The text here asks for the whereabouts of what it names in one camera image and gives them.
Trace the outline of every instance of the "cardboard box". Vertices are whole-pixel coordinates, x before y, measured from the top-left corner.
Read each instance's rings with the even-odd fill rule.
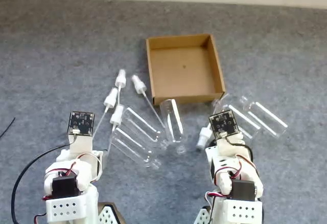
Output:
[[[195,103],[223,96],[225,85],[212,35],[151,37],[147,52],[154,105],[172,98]]]

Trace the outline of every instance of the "white spray cap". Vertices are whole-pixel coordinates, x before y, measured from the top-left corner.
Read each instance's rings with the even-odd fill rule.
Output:
[[[114,84],[116,87],[120,86],[121,88],[126,86],[126,71],[124,69],[119,70],[116,82]]]
[[[114,113],[112,114],[110,118],[110,123],[115,125],[115,126],[120,126],[122,123],[122,115],[124,111],[124,106],[123,105],[117,105]]]
[[[198,144],[196,144],[196,148],[199,150],[204,150],[212,134],[213,132],[210,128],[203,127],[200,131],[199,140]]]
[[[114,105],[116,105],[116,99],[117,99],[118,89],[113,87],[110,91],[110,94],[106,97],[103,104],[107,108],[113,108]]]
[[[135,90],[138,94],[143,94],[146,90],[147,87],[145,84],[139,79],[137,75],[132,76],[132,81],[134,83]]]

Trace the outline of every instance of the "circuit board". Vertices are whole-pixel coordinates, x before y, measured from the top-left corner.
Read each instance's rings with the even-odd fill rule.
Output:
[[[224,132],[227,133],[227,136],[239,133],[239,128],[231,110],[212,115],[209,120],[216,140],[221,139],[221,133]]]
[[[72,111],[68,123],[68,134],[72,134],[73,129],[79,129],[81,136],[92,136],[94,125],[94,113],[83,111]]]

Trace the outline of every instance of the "black cable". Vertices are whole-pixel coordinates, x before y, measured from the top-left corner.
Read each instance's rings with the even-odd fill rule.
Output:
[[[36,216],[34,216],[34,224],[37,224],[37,218],[40,216],[45,216],[46,212],[44,214],[37,214]]]
[[[227,137],[226,137],[225,139],[226,139],[226,141],[227,141],[230,145],[232,145],[232,146],[243,146],[243,147],[245,147],[246,149],[248,149],[248,150],[249,150],[249,153],[250,153],[251,161],[253,162],[253,152],[252,152],[252,149],[251,149],[248,145],[240,144],[240,143],[232,143],[232,142],[229,141],[229,139],[228,139]]]
[[[18,188],[18,185],[19,185],[19,182],[21,180],[21,178],[24,176],[24,174],[26,173],[26,171],[32,166],[32,164],[34,164],[37,160],[39,160],[41,157],[43,157],[44,155],[47,155],[48,153],[52,152],[52,151],[55,151],[57,149],[60,149],[60,148],[63,148],[65,146],[69,146],[71,145],[72,143],[70,144],[63,144],[63,145],[60,145],[60,146],[56,146],[56,147],[53,147],[51,148],[50,150],[40,154],[39,156],[37,156],[35,159],[33,159],[32,161],[30,161],[26,166],[25,168],[22,170],[22,172],[20,173],[20,175],[18,176],[16,182],[15,182],[15,185],[14,185],[14,188],[12,189],[12,194],[11,194],[11,218],[12,218],[12,221],[14,222],[14,224],[19,224],[19,222],[17,221],[16,219],[16,214],[15,214],[15,199],[16,199],[16,191],[17,191],[17,188]]]
[[[264,209],[264,203],[262,203],[262,224],[264,223],[265,223],[265,209]]]
[[[245,147],[246,149],[248,149],[248,150],[249,150],[249,153],[250,153],[251,161],[253,162],[253,152],[252,152],[251,147],[249,147],[248,145],[245,145],[245,144],[232,143],[232,142],[229,141],[229,139],[228,139],[227,137],[225,137],[225,139],[226,139],[226,141],[227,141],[230,145],[232,145],[232,146],[243,146],[243,147]],[[215,141],[217,141],[216,138],[213,139],[213,140],[209,143],[209,147],[210,147],[210,146],[213,146],[213,143],[214,143]]]
[[[11,125],[14,123],[15,119],[16,119],[16,118],[14,118],[14,119],[11,121],[11,123],[8,125],[8,127],[5,129],[5,131],[3,131],[3,133],[0,135],[0,139],[1,139],[2,136],[4,136],[4,134],[7,132],[7,130],[8,130],[8,129],[11,127]]]
[[[215,206],[215,200],[216,200],[216,197],[214,197],[213,206],[211,207],[211,214],[210,214],[210,219],[209,219],[208,224],[210,224],[211,221],[212,221],[212,216],[213,216],[213,211],[214,211],[214,206]]]

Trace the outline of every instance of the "gray carpet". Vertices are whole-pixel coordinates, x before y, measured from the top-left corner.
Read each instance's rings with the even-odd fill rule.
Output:
[[[226,88],[251,92],[286,123],[279,141],[266,133],[250,143],[265,186],[267,224],[327,223],[327,11],[283,7],[89,0],[0,0],[0,220],[11,223],[13,184],[36,154],[65,139],[71,109],[103,112],[117,71],[149,85],[145,38],[212,33]],[[129,82],[122,103],[147,110]],[[113,150],[97,183],[127,223],[193,223],[213,185],[204,153],[195,151],[210,104],[181,106],[189,151],[167,153],[158,172]],[[95,138],[104,148],[106,124]],[[22,179],[17,218],[45,211],[44,170],[58,153]]]

